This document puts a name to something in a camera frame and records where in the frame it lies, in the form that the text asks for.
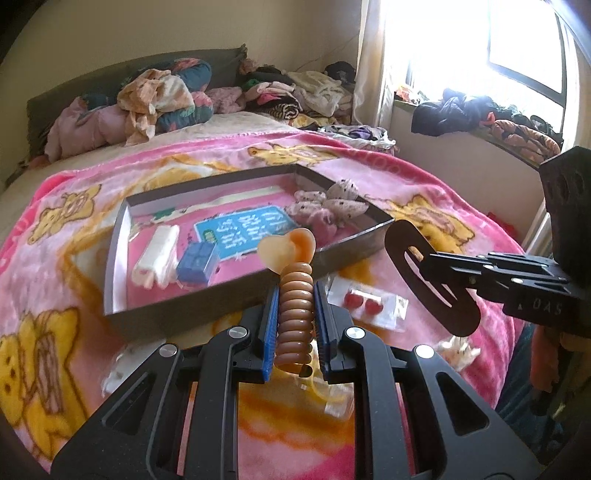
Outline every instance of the headboard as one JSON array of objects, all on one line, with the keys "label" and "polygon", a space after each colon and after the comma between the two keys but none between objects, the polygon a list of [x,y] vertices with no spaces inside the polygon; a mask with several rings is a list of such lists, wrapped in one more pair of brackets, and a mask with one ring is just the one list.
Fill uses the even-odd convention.
[{"label": "headboard", "polygon": [[29,119],[27,139],[31,157],[43,153],[47,133],[53,122],[60,116],[61,111],[79,95],[103,93],[115,97],[121,87],[121,82],[139,69],[183,57],[194,57],[211,65],[212,81],[209,83],[209,88],[234,86],[236,85],[238,67],[240,62],[246,58],[246,52],[246,45],[243,45],[239,48],[225,50],[185,50],[150,55],[122,61],[86,73],[31,98],[27,102]]}]

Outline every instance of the coiled toy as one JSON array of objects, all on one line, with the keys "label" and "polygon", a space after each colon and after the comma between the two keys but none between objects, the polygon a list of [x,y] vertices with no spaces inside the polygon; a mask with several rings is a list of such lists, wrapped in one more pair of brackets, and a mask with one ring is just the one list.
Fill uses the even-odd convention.
[{"label": "coiled toy", "polygon": [[309,377],[312,368],[314,303],[312,267],[294,262],[281,271],[279,321],[275,366],[284,372]]},{"label": "coiled toy", "polygon": [[308,229],[263,238],[258,245],[262,263],[280,275],[279,317],[275,361],[284,372],[309,377],[313,370],[314,297],[310,262],[316,240]]}]

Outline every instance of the white curtain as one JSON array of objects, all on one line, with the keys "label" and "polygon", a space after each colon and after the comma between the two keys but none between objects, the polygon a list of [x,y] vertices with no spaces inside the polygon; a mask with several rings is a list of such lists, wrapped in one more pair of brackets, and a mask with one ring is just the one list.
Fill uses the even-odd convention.
[{"label": "white curtain", "polygon": [[396,3],[394,0],[363,0],[353,96],[353,119],[359,124],[389,128],[394,94],[406,78],[408,62],[401,61],[404,53],[395,48],[397,37],[404,29],[393,22]]}]

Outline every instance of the orange heart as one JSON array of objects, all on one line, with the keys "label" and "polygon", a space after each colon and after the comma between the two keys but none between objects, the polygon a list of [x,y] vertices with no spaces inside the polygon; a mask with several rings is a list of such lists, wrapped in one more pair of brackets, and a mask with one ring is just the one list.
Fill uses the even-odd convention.
[{"label": "orange heart", "polygon": [[280,274],[293,262],[310,263],[316,251],[316,239],[307,228],[296,228],[285,235],[266,236],[256,251],[263,265]]}]

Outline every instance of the blue card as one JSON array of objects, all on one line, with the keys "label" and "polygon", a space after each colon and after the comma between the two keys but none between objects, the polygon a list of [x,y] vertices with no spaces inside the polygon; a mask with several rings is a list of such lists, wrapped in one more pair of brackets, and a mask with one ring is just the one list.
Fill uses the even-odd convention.
[{"label": "blue card", "polygon": [[296,223],[275,205],[220,215],[195,224],[202,242],[217,244],[220,260],[255,251],[261,238],[283,235],[294,228]]}]

